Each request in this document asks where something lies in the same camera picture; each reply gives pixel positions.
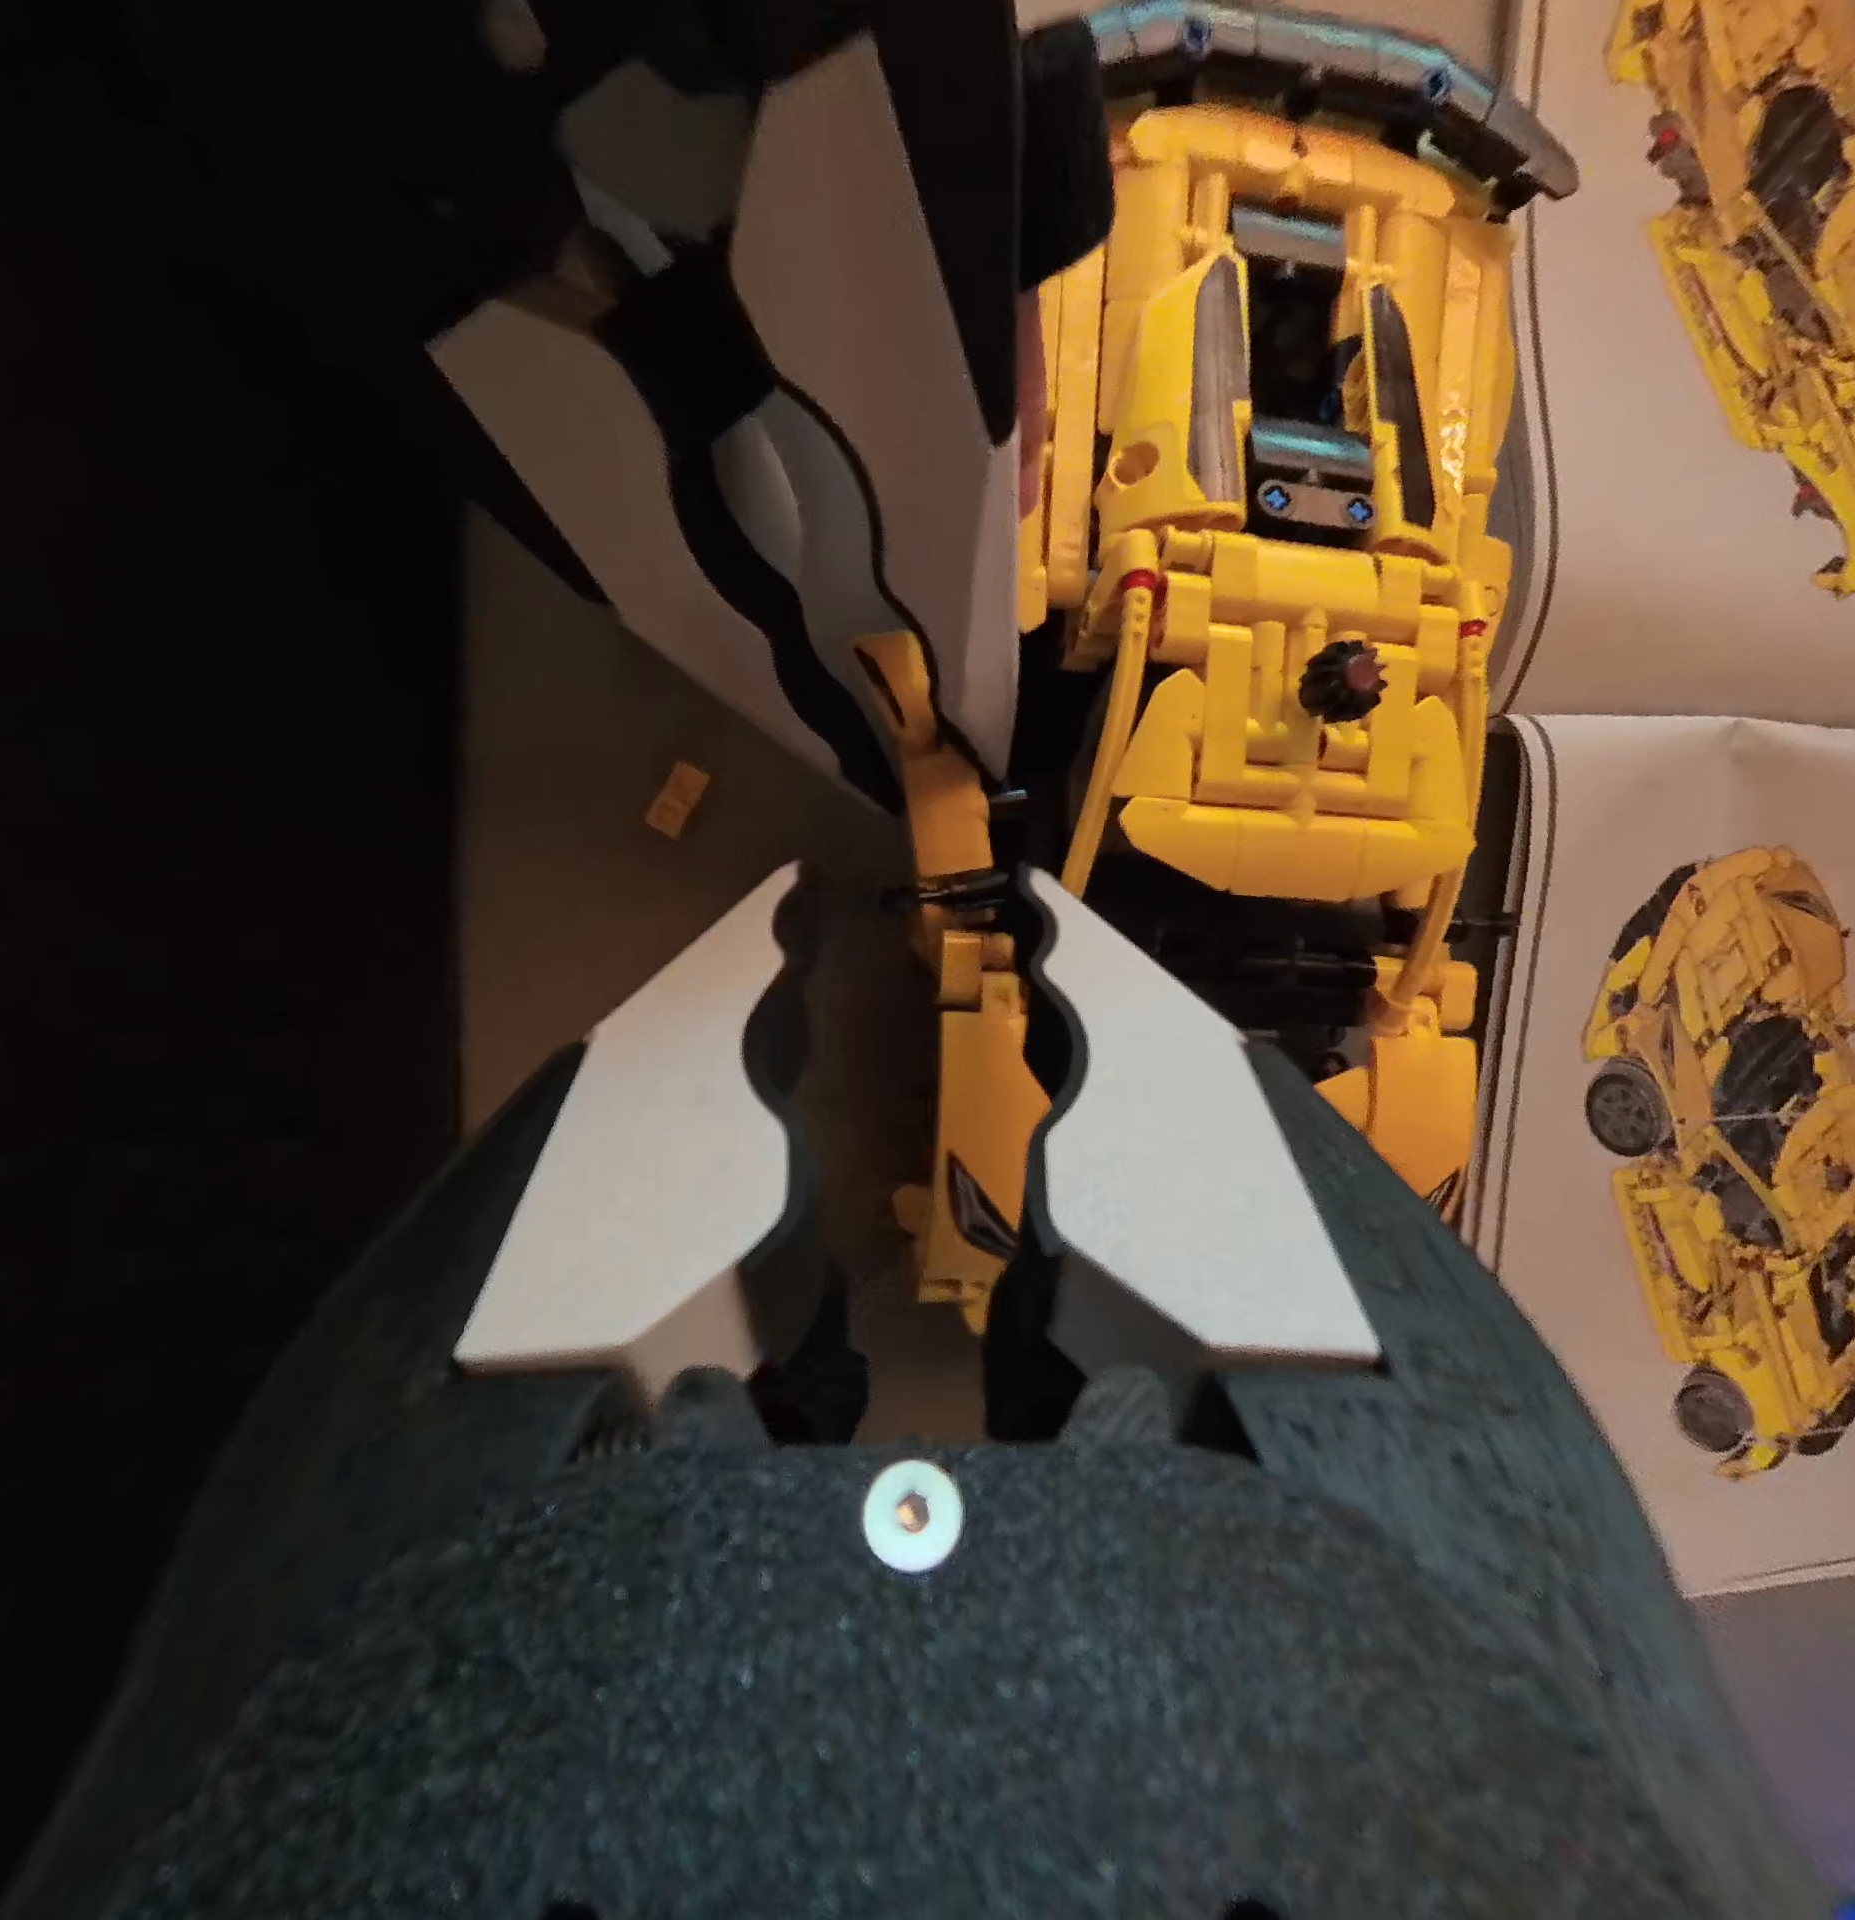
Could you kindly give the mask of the grey desk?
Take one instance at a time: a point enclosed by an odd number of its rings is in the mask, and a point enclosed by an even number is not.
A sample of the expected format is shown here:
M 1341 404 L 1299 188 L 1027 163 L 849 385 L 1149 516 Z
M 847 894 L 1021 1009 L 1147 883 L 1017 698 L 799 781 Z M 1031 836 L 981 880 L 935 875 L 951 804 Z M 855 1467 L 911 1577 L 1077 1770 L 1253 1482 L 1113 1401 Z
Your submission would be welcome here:
M 1855 1900 L 1855 1428 L 1827 1453 L 1715 1476 L 1671 1416 L 1587 1131 L 1597 960 L 1663 873 L 1789 846 L 1849 928 L 1855 997 L 1855 597 L 1809 587 L 1827 525 L 1787 525 L 1773 453 L 1733 445 L 1651 263 L 1667 202 L 1641 89 L 1609 82 L 1615 3 L 1401 3 L 1469 54 L 1503 41 L 1583 188 L 1521 245 L 1535 372 L 1515 406 L 1513 713 L 1485 860 L 1521 925 L 1487 1009 L 1477 1247 L 1609 1428 L 1697 1602 L 1729 1700 L 1811 1865 Z M 461 823 L 463 1117 L 591 1024 L 769 867 L 873 856 L 871 818 L 697 690 L 521 545 L 469 521 Z M 675 759 L 711 773 L 675 842 L 643 814 Z

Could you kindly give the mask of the yellow toy brick car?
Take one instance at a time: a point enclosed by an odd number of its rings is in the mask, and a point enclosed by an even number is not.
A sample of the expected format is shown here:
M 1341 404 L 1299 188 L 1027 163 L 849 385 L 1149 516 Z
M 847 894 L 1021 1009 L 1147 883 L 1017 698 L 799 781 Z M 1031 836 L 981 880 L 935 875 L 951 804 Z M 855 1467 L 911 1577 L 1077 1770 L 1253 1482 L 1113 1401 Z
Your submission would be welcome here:
M 1489 658 L 1515 559 L 1489 523 L 1515 411 L 1515 212 L 1577 166 L 1531 110 L 1391 23 L 1271 3 L 1089 19 L 1107 235 L 1037 288 L 1041 483 L 1021 531 L 1019 786 L 957 763 L 923 643 L 865 636 L 935 976 L 915 1296 L 987 1327 L 1049 1104 L 1007 867 L 1063 887 L 1323 1099 L 1449 1225 L 1477 1115 L 1453 953 Z M 1295 700 L 1361 637 L 1361 724 Z

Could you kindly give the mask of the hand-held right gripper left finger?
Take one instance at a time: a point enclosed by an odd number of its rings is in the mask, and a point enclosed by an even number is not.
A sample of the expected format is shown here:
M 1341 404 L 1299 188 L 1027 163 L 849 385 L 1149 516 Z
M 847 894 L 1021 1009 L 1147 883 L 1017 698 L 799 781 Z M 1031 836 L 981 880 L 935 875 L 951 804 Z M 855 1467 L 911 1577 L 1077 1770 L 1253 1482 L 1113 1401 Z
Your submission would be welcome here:
M 457 1368 L 609 1373 L 643 1409 L 723 1370 L 773 1438 L 853 1436 L 867 1359 L 799 1109 L 817 946 L 811 875 L 781 866 L 589 1030 Z

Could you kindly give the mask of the open instruction booklet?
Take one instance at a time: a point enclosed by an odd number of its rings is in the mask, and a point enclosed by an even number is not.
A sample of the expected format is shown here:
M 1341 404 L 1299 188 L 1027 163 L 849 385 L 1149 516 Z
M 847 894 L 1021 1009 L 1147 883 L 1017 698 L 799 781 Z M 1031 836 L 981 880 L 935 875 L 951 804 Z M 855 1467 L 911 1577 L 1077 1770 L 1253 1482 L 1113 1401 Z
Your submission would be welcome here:
M 1467 1197 L 1689 1595 L 1855 1574 L 1855 3 L 1515 3 Z

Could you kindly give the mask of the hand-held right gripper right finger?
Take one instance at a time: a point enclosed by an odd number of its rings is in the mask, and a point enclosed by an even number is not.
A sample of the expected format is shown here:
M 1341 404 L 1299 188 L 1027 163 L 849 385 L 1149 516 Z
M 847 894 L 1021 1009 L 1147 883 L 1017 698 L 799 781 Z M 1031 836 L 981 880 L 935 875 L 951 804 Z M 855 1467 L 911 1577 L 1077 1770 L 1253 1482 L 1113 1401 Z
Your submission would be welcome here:
M 987 1309 L 987 1438 L 1057 1438 L 1123 1368 L 1165 1387 L 1171 1426 L 1235 1373 L 1379 1376 L 1249 1039 L 1059 875 L 1021 869 L 1017 900 L 1051 1087 Z

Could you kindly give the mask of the small black round brick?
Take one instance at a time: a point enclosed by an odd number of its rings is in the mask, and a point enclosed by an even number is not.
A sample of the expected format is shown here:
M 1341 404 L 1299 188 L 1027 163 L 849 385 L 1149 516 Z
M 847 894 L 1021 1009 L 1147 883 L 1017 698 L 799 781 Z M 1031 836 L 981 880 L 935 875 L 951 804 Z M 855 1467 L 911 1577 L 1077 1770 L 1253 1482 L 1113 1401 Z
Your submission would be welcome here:
M 1385 692 L 1385 664 L 1377 648 L 1359 636 L 1343 636 L 1325 642 L 1305 661 L 1295 700 L 1323 725 L 1347 725 L 1365 721 Z

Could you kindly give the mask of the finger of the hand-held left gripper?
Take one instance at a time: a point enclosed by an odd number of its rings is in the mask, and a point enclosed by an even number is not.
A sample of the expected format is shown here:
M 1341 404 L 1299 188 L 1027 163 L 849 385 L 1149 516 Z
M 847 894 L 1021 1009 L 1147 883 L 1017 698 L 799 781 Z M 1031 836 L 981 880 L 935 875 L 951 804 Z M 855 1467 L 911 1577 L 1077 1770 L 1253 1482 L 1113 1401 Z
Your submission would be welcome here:
M 1017 429 L 995 442 L 983 417 L 875 35 L 763 92 L 729 265 L 773 372 L 865 472 L 875 576 L 931 658 L 941 715 L 1005 763 Z
M 429 357 L 633 637 L 801 763 L 899 811 L 889 749 L 817 654 L 795 585 L 741 531 L 711 448 L 667 443 L 593 332 L 485 299 Z

